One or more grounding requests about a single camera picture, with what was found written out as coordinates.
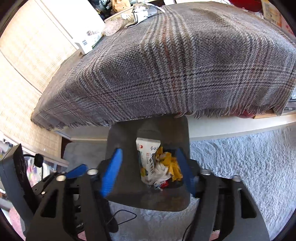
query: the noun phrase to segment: gray carpet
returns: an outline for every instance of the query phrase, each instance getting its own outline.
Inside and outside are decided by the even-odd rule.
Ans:
[[[69,170],[85,163],[96,167],[104,158],[105,144],[85,142],[66,146]],[[253,135],[190,143],[191,158],[215,175],[240,175],[254,197],[269,235],[273,239],[296,208],[296,126]],[[120,225],[113,240],[181,240],[190,224],[198,200],[192,199],[182,212],[159,212],[111,203],[112,211],[127,209],[138,217]],[[130,214],[118,213],[124,221]]]

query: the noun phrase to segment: blanket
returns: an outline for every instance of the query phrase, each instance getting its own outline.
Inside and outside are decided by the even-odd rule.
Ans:
[[[31,120],[53,129],[164,114],[281,114],[296,52],[280,29],[227,4],[163,8],[58,72]]]

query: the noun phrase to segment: metal screw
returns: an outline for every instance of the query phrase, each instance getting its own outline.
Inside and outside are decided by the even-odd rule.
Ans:
[[[201,169],[200,174],[206,175],[206,176],[211,175],[211,170],[209,170],[209,169]]]
[[[64,175],[57,176],[57,181],[58,182],[62,182],[62,181],[65,181],[65,180],[66,180],[66,176],[64,176]]]
[[[98,174],[98,170],[97,169],[89,169],[88,171],[87,171],[87,174],[88,175],[96,175],[96,174]]]
[[[234,175],[232,177],[232,180],[235,181],[235,182],[240,182],[241,181],[240,176],[237,176],[237,175]]]

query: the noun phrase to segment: white carton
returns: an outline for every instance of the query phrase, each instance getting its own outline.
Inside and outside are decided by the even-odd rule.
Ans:
[[[153,155],[156,153],[160,146],[159,140],[137,138],[137,150],[139,151],[139,165],[141,180],[145,184],[153,184],[154,166]]]

